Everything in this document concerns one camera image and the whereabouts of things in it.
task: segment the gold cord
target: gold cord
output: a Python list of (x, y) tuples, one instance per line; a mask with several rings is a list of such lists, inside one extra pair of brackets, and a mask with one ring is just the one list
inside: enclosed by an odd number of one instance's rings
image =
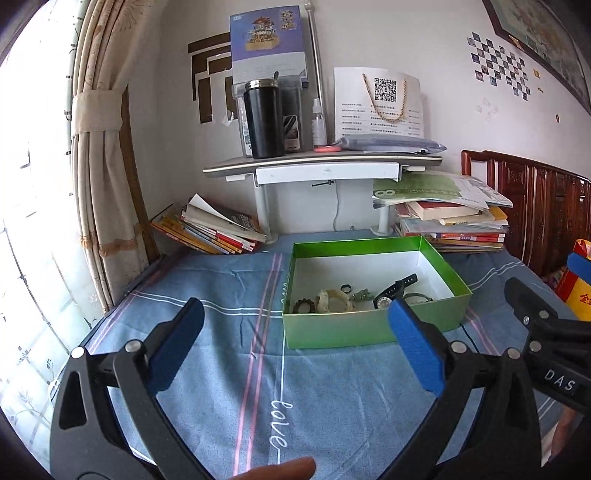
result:
[(391, 124), (402, 120), (402, 117), (404, 116), (404, 105), (406, 104), (406, 79), (402, 81), (402, 108), (400, 109), (400, 114), (396, 118), (387, 118), (383, 113), (378, 111), (374, 97), (371, 95), (371, 90), (369, 89), (369, 82), (366, 74), (363, 74), (363, 81), (365, 82), (365, 88), (368, 91), (369, 99), (371, 100), (371, 104), (374, 107), (377, 116), (380, 117), (384, 122), (389, 122)]

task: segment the pink stripe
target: pink stripe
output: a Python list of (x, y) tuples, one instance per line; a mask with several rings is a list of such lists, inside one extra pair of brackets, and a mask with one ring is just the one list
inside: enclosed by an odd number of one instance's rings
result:
[(478, 333), (478, 336), (482, 340), (482, 343), (484, 343), (485, 346), (488, 343), (488, 345), (491, 347), (491, 348), (487, 347), (487, 350), (489, 352), (495, 352), (497, 355), (500, 355), (499, 351), (495, 347), (495, 344), (492, 343), (491, 339), (486, 334), (486, 330), (484, 329), (484, 326), (482, 324), (482, 321), (480, 320), (480, 317), (476, 314), (476, 312), (474, 312), (474, 310), (472, 310), (472, 308), (468, 307), (468, 310), (470, 311), (470, 313), (474, 317), (474, 320), (470, 319), (470, 322), (472, 323), (472, 326), (475, 328), (476, 332)]
[(244, 394), (242, 395), (242, 405), (240, 406), (240, 416), (238, 419), (238, 435), (236, 438), (236, 450), (234, 451), (234, 470), (233, 470), (234, 476), (238, 475), (238, 469), (240, 467), (240, 448), (242, 447), (242, 435), (244, 432), (244, 415), (246, 413), (246, 401), (248, 399), (248, 391), (250, 389), (251, 377), (252, 377), (252, 367), (254, 364), (253, 351), (254, 351), (254, 348), (256, 345), (255, 342), (257, 339), (257, 335), (258, 335), (259, 325), (261, 323), (262, 309), (265, 304), (265, 298), (267, 296), (267, 289), (269, 288), (269, 283), (271, 282), (271, 277), (272, 277), (273, 272), (275, 270), (275, 261), (276, 260), (277, 260), (277, 254), (275, 254), (273, 256), (273, 263), (271, 265), (271, 269), (269, 270), (269, 275), (267, 276), (267, 283), (266, 283), (265, 288), (262, 292), (261, 306), (259, 307), (258, 318), (256, 319), (255, 332), (254, 332), (254, 335), (252, 337), (252, 342), (251, 342), (251, 351), (250, 351), (250, 355), (249, 355), (250, 362), (248, 364), (248, 373), (246, 375), (246, 385), (244, 386)]
[(255, 439), (255, 430), (256, 430), (256, 414), (258, 413), (258, 401), (259, 401), (259, 394), (261, 392), (261, 381), (262, 381), (262, 359), (265, 354), (265, 345), (267, 343), (267, 329), (269, 327), (269, 322), (271, 321), (271, 307), (273, 305), (273, 297), (275, 293), (275, 289), (277, 288), (277, 280), (279, 280), (279, 273), (280, 269), (277, 269), (277, 276), (275, 277), (275, 281), (273, 282), (273, 288), (271, 290), (271, 298), (269, 299), (269, 306), (267, 308), (267, 321), (265, 322), (265, 330), (262, 334), (262, 345), (261, 351), (259, 353), (259, 364), (258, 364), (258, 378), (256, 381), (256, 392), (255, 392), (255, 402), (252, 408), (252, 416), (251, 416), (251, 434), (248, 437), (248, 448), (246, 450), (246, 471), (251, 469), (251, 460), (252, 460), (252, 445)]
[(119, 320), (119, 317), (121, 317), (121, 315), (127, 309), (127, 307), (129, 307), (131, 305), (131, 302), (133, 301), (134, 298), (135, 298), (135, 296), (133, 294), (130, 294), (127, 296), (127, 298), (126, 298), (127, 303), (124, 306), (122, 306), (118, 312), (115, 312), (115, 314), (108, 320), (108, 324), (105, 326), (105, 328), (103, 328), (103, 331), (100, 333), (100, 335), (92, 342), (92, 345), (89, 345), (88, 347), (86, 347), (86, 349), (89, 351), (89, 353), (95, 353), (95, 350), (100, 346), (100, 343), (105, 339), (105, 336), (107, 335), (107, 333), (109, 333), (111, 331), (115, 322), (117, 320)]

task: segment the small white bottle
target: small white bottle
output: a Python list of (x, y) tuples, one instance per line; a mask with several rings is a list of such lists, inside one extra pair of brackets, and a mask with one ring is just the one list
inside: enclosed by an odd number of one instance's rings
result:
[(326, 124), (319, 98), (315, 98), (312, 105), (312, 139), (314, 148), (326, 145)]

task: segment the curtain tieback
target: curtain tieback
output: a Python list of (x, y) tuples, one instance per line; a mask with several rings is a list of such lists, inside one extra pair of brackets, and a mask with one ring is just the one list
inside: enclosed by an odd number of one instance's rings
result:
[(119, 131), (121, 99), (119, 90), (89, 90), (72, 101), (72, 135), (84, 132)]

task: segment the desk leg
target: desk leg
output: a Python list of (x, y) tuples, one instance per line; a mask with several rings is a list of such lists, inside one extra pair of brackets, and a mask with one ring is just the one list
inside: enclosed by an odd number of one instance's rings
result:
[(265, 186), (255, 186), (255, 201), (256, 201), (256, 216), (258, 217), (259, 225), (262, 232), (267, 236), (266, 244), (271, 244), (277, 240), (271, 235), (271, 227), (269, 226), (269, 206), (267, 204), (267, 193)]
[(379, 225), (371, 227), (371, 231), (377, 236), (390, 236), (394, 231), (390, 226), (390, 206), (379, 209)]

